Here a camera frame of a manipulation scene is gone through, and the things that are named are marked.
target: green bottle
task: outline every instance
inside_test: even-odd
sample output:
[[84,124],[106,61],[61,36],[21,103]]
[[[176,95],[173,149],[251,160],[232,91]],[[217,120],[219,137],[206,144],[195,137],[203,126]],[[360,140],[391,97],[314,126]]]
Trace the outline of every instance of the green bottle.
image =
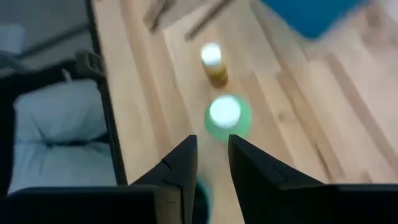
[[245,138],[251,129],[249,103],[236,95],[222,95],[213,100],[205,112],[205,128],[210,136],[228,141],[230,134]]

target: wood plank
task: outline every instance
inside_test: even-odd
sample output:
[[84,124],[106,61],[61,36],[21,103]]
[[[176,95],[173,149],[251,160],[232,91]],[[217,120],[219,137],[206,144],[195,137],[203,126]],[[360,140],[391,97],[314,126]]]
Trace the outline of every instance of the wood plank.
[[151,34],[140,19],[146,4],[121,1],[121,5],[129,33],[129,46],[136,55],[134,60],[149,105],[158,149],[160,155],[165,156],[192,133],[187,110],[176,86],[174,69],[163,35]]
[[[392,169],[386,165],[385,158],[370,140],[366,128],[347,102],[327,64],[322,59],[315,58],[308,62],[287,25],[277,16],[272,16],[271,12],[262,15],[260,20],[268,30],[267,33],[273,40],[280,58],[284,60],[286,68],[319,120],[345,171],[345,179],[353,180],[355,178],[352,177],[360,176],[364,172],[369,172],[375,181],[395,179]],[[374,154],[374,157],[368,161],[360,159],[359,156],[365,156],[364,150],[368,159],[368,153]],[[383,168],[371,168],[378,162],[384,163]]]
[[[275,126],[274,129],[271,129],[271,124],[261,122],[263,129],[274,130],[274,133],[268,131],[262,134],[261,138],[267,144],[260,145],[259,147],[299,171],[321,182],[329,183],[330,178],[325,172],[322,160],[319,158],[319,154],[312,148],[300,121],[297,119],[284,91],[279,85],[277,77],[266,77],[263,74],[258,76],[252,75],[245,77],[244,80],[242,79],[242,84],[251,95],[251,104],[254,107],[254,113],[259,113],[260,121],[269,116],[271,117],[270,120],[272,120],[271,124]],[[261,108],[255,110],[255,107],[257,107],[255,105],[261,106]],[[280,152],[282,148],[278,149],[278,153],[272,152],[269,149],[270,147],[274,147],[270,142],[278,138],[281,138],[286,148],[284,154]]]
[[126,47],[129,39],[121,5],[117,1],[101,1],[94,7],[95,13],[101,15],[97,16],[97,23],[101,24],[99,39],[127,181],[132,183],[159,162],[154,127],[134,54]]
[[359,33],[348,36],[346,40],[351,44],[333,50],[334,55],[329,55],[327,60],[358,117],[385,160],[397,173],[398,142],[393,133],[397,124],[393,114],[397,108],[392,105],[394,96],[398,93],[398,83],[393,75],[394,69],[398,68],[394,62],[398,55],[395,53],[396,46],[385,39],[386,33],[376,34],[378,31],[380,30],[364,31],[363,35],[367,37]]
[[277,79],[289,98],[292,110],[298,117],[313,150],[323,163],[329,181],[340,179],[343,176],[340,162],[318,121],[314,119],[315,115],[312,109],[303,98],[290,74],[303,69],[308,63],[306,56],[294,37],[291,36],[290,29],[276,14],[257,1],[251,2],[251,8],[283,69]]

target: white cushion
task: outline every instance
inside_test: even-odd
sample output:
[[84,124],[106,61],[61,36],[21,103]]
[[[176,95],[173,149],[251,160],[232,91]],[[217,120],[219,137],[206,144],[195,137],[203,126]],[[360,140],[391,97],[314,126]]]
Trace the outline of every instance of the white cushion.
[[16,144],[8,192],[29,187],[116,186],[108,144],[55,146]]
[[14,109],[17,143],[87,141],[106,133],[101,93],[92,80],[21,95]]

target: yellow bottle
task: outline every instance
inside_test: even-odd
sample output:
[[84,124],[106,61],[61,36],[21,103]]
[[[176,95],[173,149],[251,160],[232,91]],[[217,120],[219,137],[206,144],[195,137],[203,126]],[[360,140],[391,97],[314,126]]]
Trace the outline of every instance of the yellow bottle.
[[226,66],[218,44],[205,44],[201,49],[201,61],[207,77],[214,87],[221,88],[228,83]]

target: black chair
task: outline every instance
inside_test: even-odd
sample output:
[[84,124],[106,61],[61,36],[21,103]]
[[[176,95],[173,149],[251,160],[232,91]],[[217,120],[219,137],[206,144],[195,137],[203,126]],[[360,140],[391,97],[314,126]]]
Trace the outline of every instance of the black chair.
[[102,76],[79,73],[74,60],[60,62],[41,71],[13,73],[0,78],[0,198],[7,194],[11,181],[16,120],[13,103],[21,94],[65,81],[62,69],[69,72],[72,80],[90,78],[98,84],[99,88],[103,88],[102,86],[106,84]]

